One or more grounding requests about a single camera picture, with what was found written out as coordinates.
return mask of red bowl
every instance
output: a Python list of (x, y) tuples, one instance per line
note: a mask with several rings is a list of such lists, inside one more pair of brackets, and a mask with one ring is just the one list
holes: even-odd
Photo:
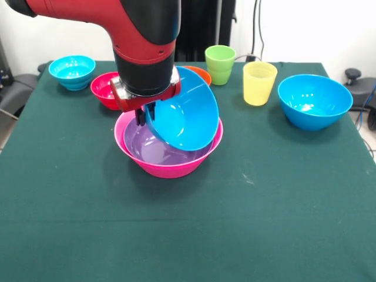
[(119, 76), (118, 72), (104, 73), (94, 79), (90, 86), (93, 94), (110, 110), (119, 110), (110, 87), (110, 80), (117, 76)]

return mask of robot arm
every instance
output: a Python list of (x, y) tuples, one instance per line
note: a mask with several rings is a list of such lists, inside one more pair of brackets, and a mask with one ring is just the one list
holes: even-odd
[(181, 0), (6, 2), (28, 16), (91, 22), (105, 28), (112, 40), (120, 76), (113, 81), (112, 89), (124, 112), (138, 110), (142, 105), (171, 98), (180, 92), (179, 76), (176, 77), (174, 70), (174, 50), (180, 30)]

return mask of light blue bowl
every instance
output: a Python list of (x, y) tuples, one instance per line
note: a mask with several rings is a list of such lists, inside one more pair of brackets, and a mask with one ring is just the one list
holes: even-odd
[(346, 87), (318, 75), (291, 76), (280, 83), (278, 95), (289, 121), (307, 131), (332, 125), (353, 105)]
[(70, 91), (82, 90), (90, 84), (95, 61), (86, 56), (67, 56), (49, 65), (49, 73)]
[(177, 67), (182, 82), (179, 95), (157, 101), (155, 120), (146, 110), (146, 123), (155, 136), (184, 151), (205, 148), (212, 142), (219, 124), (216, 98), (195, 72)]

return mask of table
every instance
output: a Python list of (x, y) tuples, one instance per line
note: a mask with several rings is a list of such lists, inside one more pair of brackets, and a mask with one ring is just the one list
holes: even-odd
[[(276, 85), (326, 74), (275, 65)], [(119, 112), (44, 73), (0, 155), (0, 281), (375, 281), (376, 167), (350, 117), (296, 129), (276, 87), (243, 102), (242, 66), (212, 87), (220, 147), (174, 180), (121, 153)]]

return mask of orange bowl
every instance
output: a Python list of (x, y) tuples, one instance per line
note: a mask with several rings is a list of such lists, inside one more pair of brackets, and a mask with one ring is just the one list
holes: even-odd
[(187, 69), (190, 69), (191, 71), (196, 72), (199, 76), (203, 78), (203, 80), (205, 80), (205, 82), (208, 85), (212, 84), (212, 77), (206, 70), (202, 68), (198, 68), (197, 66), (184, 66), (184, 67)]

